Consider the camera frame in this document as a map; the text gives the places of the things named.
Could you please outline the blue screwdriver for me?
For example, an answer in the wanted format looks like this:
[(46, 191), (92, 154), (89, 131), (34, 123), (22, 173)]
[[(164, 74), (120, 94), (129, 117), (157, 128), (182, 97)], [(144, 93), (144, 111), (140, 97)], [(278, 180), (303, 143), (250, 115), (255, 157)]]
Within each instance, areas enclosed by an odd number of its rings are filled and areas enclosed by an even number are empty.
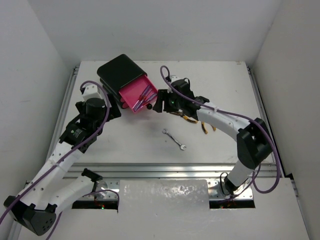
[(133, 109), (134, 111), (136, 111), (136, 110), (140, 107), (140, 105), (145, 101), (145, 99), (146, 99), (145, 96), (139, 97), (139, 99), (138, 99), (137, 102), (134, 104), (134, 106), (133, 106), (132, 109)]
[(140, 94), (139, 96), (139, 100), (141, 101), (142, 99), (144, 99), (150, 92), (150, 90), (152, 89), (151, 85), (148, 85), (143, 91), (142, 93)]
[(144, 100), (144, 102), (145, 102), (145, 103), (150, 102), (150, 101), (151, 101), (152, 99), (154, 99), (157, 95), (158, 95), (157, 92), (152, 93), (150, 96), (148, 96), (148, 97)]

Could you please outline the yellow needle-nose pliers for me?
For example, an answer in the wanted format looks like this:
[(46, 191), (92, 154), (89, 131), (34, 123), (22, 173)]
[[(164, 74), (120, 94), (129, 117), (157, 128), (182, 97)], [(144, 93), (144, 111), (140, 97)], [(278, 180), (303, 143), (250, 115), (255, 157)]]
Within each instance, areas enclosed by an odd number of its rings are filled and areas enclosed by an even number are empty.
[(180, 111), (176, 111), (176, 112), (170, 112), (171, 115), (175, 115), (175, 116), (179, 116), (181, 118), (183, 118), (185, 121), (187, 121), (188, 123), (191, 124), (197, 124), (198, 121), (194, 120), (194, 119), (190, 119), (188, 116), (186, 116), (183, 112)]

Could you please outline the pink top drawer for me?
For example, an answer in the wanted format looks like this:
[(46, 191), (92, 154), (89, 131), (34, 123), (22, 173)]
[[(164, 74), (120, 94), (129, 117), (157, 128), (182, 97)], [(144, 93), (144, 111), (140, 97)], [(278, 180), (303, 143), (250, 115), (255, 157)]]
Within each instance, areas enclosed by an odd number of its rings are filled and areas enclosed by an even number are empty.
[(136, 111), (133, 110), (133, 106), (135, 105), (135, 103), (139, 99), (139, 96), (141, 95), (143, 90), (148, 85), (151, 85), (151, 90), (148, 93), (148, 95), (145, 97), (145, 99), (146, 99), (152, 93), (158, 93), (157, 88), (155, 87), (155, 85), (151, 82), (151, 80), (146, 75), (138, 77), (137, 79), (135, 79), (132, 82), (128, 83), (126, 86), (124, 86), (123, 88), (121, 88), (119, 90), (120, 96), (124, 98), (125, 102), (128, 104), (128, 107), (134, 113), (138, 113), (147, 104), (151, 104), (152, 102), (154, 102), (157, 99), (157, 97), (155, 97), (150, 102), (145, 102), (144, 101)]

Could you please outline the yellow cutting pliers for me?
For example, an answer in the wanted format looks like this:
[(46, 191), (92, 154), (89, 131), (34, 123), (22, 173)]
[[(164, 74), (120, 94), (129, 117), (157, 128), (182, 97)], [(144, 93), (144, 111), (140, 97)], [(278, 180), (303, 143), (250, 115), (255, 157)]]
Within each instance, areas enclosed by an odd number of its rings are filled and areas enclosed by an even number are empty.
[[(213, 130), (214, 132), (217, 130), (217, 128), (214, 127), (213, 125), (210, 125), (210, 126), (211, 126), (211, 128), (212, 128), (212, 130)], [(201, 122), (201, 129), (202, 129), (202, 131), (203, 131), (203, 133), (204, 133), (205, 135), (208, 134), (208, 130), (207, 130), (207, 128), (206, 128), (206, 123), (205, 123), (204, 121)]]

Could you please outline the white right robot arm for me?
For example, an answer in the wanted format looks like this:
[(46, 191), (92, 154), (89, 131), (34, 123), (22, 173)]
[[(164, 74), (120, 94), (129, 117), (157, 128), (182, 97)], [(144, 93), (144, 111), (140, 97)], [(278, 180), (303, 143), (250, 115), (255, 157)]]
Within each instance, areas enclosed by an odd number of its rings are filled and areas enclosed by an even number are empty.
[(265, 135), (266, 124), (256, 118), (256, 124), (237, 116), (227, 115), (214, 110), (213, 103), (203, 96), (195, 96), (190, 89), (190, 82), (178, 79), (172, 82), (172, 89), (160, 89), (153, 110), (157, 113), (180, 111), (187, 117), (212, 125), (227, 134), (236, 142), (237, 158), (233, 169), (224, 178), (224, 190), (233, 194), (249, 175), (271, 153), (272, 147)]

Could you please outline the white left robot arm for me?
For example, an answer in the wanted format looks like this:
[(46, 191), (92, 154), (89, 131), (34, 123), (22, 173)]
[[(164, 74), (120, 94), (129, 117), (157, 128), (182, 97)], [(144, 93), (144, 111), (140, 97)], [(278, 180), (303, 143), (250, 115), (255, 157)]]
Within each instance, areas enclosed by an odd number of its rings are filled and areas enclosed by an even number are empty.
[(121, 117), (114, 98), (108, 103), (94, 97), (75, 104), (78, 115), (66, 126), (51, 156), (17, 195), (10, 195), (3, 205), (13, 219), (37, 236), (54, 225), (57, 216), (82, 196), (96, 190), (101, 175), (85, 168), (72, 183), (55, 190), (69, 168), (79, 160), (103, 132), (103, 121)]

